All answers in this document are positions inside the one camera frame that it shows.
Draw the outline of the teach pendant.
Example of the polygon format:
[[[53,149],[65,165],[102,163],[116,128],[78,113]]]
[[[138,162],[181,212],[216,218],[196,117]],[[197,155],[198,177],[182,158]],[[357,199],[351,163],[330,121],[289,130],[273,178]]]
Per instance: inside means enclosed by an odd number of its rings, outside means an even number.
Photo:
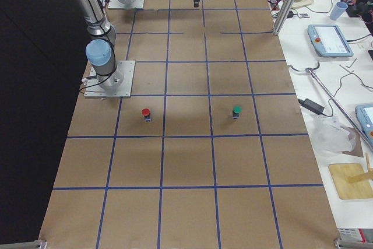
[[[372,103],[357,105],[355,113],[369,144],[372,146]]]
[[[320,57],[346,57],[354,55],[349,43],[336,24],[310,24],[307,33],[312,46]]]

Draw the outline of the far teach pendant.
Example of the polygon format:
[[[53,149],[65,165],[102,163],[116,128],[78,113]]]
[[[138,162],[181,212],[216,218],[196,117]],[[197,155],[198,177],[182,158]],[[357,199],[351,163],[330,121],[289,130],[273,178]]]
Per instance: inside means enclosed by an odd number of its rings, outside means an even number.
[[[336,24],[310,24],[307,33],[312,46],[320,57],[346,57],[354,55],[349,43]]]

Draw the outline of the green push button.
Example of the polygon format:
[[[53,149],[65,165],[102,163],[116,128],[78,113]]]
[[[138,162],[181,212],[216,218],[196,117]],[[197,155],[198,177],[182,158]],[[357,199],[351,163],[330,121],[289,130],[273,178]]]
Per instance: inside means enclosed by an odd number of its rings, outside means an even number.
[[[240,117],[241,112],[242,112],[241,106],[234,106],[232,110],[233,119],[238,119]]]

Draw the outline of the red push button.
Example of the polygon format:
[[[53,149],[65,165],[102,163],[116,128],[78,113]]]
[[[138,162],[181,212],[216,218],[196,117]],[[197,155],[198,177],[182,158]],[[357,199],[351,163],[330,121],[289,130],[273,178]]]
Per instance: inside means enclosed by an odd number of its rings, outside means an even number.
[[[149,122],[152,120],[152,117],[151,117],[151,111],[149,108],[144,108],[142,109],[141,111],[141,114],[143,115],[143,118],[146,122]]]

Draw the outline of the black power adapter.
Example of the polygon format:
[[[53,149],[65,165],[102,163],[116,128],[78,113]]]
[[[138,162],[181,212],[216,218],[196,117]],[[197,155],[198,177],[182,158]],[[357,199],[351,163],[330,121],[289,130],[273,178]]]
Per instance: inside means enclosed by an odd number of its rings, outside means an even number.
[[[321,106],[320,104],[310,100],[310,99],[304,99],[304,100],[301,100],[299,99],[298,100],[299,104],[306,108],[307,110],[317,114],[317,115],[322,115],[323,114],[323,111],[324,111],[324,107]]]

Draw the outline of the near teach pendant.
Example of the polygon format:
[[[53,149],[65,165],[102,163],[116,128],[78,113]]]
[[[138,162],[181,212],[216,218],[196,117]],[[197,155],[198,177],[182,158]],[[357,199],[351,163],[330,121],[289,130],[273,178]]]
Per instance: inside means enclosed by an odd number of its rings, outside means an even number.
[[[357,105],[355,113],[369,144],[372,146],[372,103]]]

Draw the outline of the wooden cutting board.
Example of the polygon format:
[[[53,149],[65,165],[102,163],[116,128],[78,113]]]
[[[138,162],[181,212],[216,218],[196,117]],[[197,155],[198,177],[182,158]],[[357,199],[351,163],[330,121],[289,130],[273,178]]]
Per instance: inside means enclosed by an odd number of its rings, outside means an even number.
[[[330,164],[328,169],[341,200],[372,199],[372,169],[364,171],[359,163]]]

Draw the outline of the blue plastic cup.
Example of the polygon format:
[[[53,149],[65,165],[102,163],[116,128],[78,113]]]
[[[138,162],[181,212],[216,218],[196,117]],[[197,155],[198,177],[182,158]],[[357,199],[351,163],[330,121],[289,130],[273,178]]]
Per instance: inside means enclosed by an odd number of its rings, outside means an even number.
[[[329,19],[338,20],[338,18],[341,17],[341,15],[346,11],[348,7],[349,5],[345,2],[337,2],[330,12]]]

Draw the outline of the clear plastic bag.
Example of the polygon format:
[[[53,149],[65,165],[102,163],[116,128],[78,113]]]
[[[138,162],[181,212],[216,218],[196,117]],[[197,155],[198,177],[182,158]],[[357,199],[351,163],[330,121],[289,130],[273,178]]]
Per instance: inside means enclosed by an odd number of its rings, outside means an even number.
[[[317,115],[307,121],[306,125],[316,156],[359,155],[357,133],[353,128],[343,125],[338,117]]]

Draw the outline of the metal walking cane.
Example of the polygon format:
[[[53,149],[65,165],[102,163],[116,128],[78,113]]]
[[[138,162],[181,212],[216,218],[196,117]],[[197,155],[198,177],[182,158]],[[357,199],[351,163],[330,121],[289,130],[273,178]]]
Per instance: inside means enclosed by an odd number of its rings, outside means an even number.
[[[358,132],[360,138],[366,143],[366,145],[372,149],[372,143],[370,142],[369,138],[365,134],[365,132],[362,130],[362,128],[353,120],[351,115],[343,108],[343,106],[337,101],[335,96],[332,94],[332,92],[325,86],[325,84],[320,80],[320,78],[315,73],[315,70],[317,70],[320,67],[320,63],[317,63],[317,66],[315,68],[305,68],[303,71],[296,69],[292,65],[288,66],[293,71],[299,72],[301,74],[310,75],[312,79],[316,81],[316,83],[322,88],[322,90],[328,95],[328,97],[331,99],[331,101],[334,102],[335,106],[339,109],[339,111],[344,115],[345,119],[352,125],[352,127]]]

